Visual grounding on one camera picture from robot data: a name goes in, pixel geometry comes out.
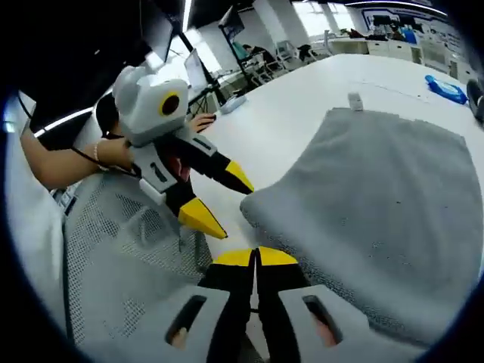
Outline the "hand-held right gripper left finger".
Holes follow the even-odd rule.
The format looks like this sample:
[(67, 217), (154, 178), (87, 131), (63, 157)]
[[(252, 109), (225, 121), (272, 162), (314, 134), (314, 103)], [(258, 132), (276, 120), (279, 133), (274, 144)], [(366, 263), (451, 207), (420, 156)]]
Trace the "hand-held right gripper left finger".
[(92, 362), (237, 362), (250, 318), (254, 253), (219, 255), (200, 282), (174, 290), (127, 337), (91, 339)]

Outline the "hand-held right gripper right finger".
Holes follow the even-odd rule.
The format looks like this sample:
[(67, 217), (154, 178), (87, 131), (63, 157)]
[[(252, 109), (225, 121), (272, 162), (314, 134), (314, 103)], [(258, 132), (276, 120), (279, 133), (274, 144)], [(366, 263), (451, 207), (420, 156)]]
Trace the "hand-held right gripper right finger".
[(420, 350), (375, 332), (324, 285), (310, 285), (283, 251), (255, 252), (259, 318), (271, 362), (414, 362)]

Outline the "person's left hand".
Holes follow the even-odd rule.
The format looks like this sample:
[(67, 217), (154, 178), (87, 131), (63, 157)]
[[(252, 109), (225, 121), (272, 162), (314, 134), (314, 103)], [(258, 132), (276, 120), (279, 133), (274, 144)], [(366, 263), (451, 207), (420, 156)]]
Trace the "person's left hand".
[(98, 161), (106, 166), (117, 166), (126, 171), (132, 168), (132, 156), (125, 138), (99, 141), (96, 155)]

